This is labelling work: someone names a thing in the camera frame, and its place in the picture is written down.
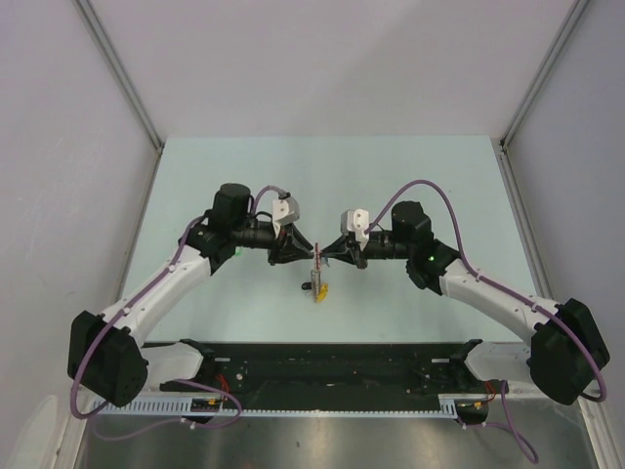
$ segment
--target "metal corner post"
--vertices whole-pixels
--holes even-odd
[[[119,59],[108,34],[106,34],[104,25],[98,17],[94,6],[90,0],[72,0],[72,2],[76,6],[78,14],[85,22],[87,29],[89,29],[96,46],[102,53],[104,61],[119,84],[122,94],[126,98],[133,112],[137,115],[147,137],[154,146],[154,149],[156,149],[156,152],[160,155],[164,147],[163,140],[158,135],[156,127],[154,126],[152,119],[149,117],[146,107],[139,97],[139,93],[137,92],[135,85],[130,79],[128,72],[126,71],[126,67]]]
[[[575,3],[568,11],[560,30],[556,34],[554,41],[547,51],[547,55],[538,67],[536,75],[529,84],[529,88],[525,92],[525,95],[521,100],[521,104],[517,107],[517,110],[515,111],[510,124],[508,124],[503,138],[501,139],[501,146],[504,150],[507,150],[510,146],[510,143],[517,134],[519,127],[536,101],[536,97],[543,89],[547,79],[551,75],[551,72],[554,70],[556,63],[572,37],[573,32],[582,22],[585,14],[588,12],[589,7],[593,4],[593,2],[594,0],[575,0]]]

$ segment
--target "metal frame edge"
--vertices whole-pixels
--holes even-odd
[[[538,66],[538,70],[529,84],[529,88],[525,92],[525,95],[521,100],[521,104],[517,107],[510,124],[508,124],[508,128],[506,129],[506,132],[501,140],[502,147],[504,149],[507,149],[510,146],[510,143],[516,136],[519,127],[535,103],[538,94],[547,83],[547,79],[554,70],[563,50],[568,45],[573,32],[581,23],[593,2],[594,0],[576,0],[568,10],[568,14],[564,19],[564,22],[560,26],[560,29],[551,43],[545,58]]]
[[[149,184],[147,185],[147,190],[142,200],[141,213],[139,214],[137,225],[135,226],[135,229],[133,231],[133,239],[130,244],[130,249],[128,249],[128,256],[126,257],[126,261],[124,262],[124,270],[121,275],[121,280],[119,281],[119,286],[115,293],[115,301],[121,299],[122,295],[124,294],[124,288],[126,287],[126,280],[128,279],[130,266],[132,264],[133,257],[135,256],[137,243],[139,242],[139,233],[141,232],[141,227],[144,224],[144,219],[146,217],[146,212],[147,212],[147,205],[152,195],[152,190],[154,189],[154,182],[156,181],[156,175],[158,174],[158,168],[160,166],[161,157],[162,157],[162,152],[160,152],[158,156],[156,157],[156,160],[154,161],[154,165],[151,169]]]
[[[553,291],[519,192],[508,151],[502,145],[499,148],[496,148],[494,145],[493,147],[504,186],[506,187],[506,193],[508,194],[521,235],[523,250],[525,251],[527,264],[536,286],[536,292],[540,296],[553,298]],[[583,399],[578,400],[578,402],[600,469],[625,469],[625,454],[623,453],[623,448],[618,444],[622,439],[612,421],[612,412],[609,404],[594,404]]]
[[[117,81],[120,91],[126,98],[128,105],[139,119],[139,122],[146,132],[149,141],[160,154],[164,147],[163,140],[158,135],[156,127],[147,113],[146,107],[141,100],[133,81],[130,79],[130,75],[126,70],[126,67],[119,59],[119,55],[117,54],[117,51],[115,51],[115,48],[113,47],[113,44],[106,33],[104,25],[96,13],[91,0],[72,0],[72,2],[78,11],[78,15],[84,21],[87,29],[91,33],[96,47],[100,50],[104,61],[113,74],[115,81]]]

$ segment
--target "small object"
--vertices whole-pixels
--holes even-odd
[[[325,300],[328,294],[328,284],[321,283],[321,251],[319,249],[319,243],[314,244],[314,264],[311,270],[311,281],[304,282],[302,284],[303,290],[311,290],[312,297],[315,303],[321,303]]]
[[[325,300],[325,297],[327,296],[327,294],[328,294],[328,284],[322,283],[321,289],[319,290],[319,294],[317,295],[314,301],[316,303],[321,303],[323,300]]]

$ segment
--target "red wire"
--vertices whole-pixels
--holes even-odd
[[[490,384],[490,381],[486,381],[484,383],[484,386],[486,387],[486,392],[488,394],[492,394],[492,397],[488,398],[488,402],[492,403],[495,398],[497,397],[497,391],[495,391],[495,388],[492,384]]]

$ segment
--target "yellow object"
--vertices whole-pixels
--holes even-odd
[[[321,288],[319,289],[319,294],[314,300],[315,303],[321,303],[323,300],[325,300],[325,297],[327,296],[327,294],[328,294],[328,284],[322,283]]]

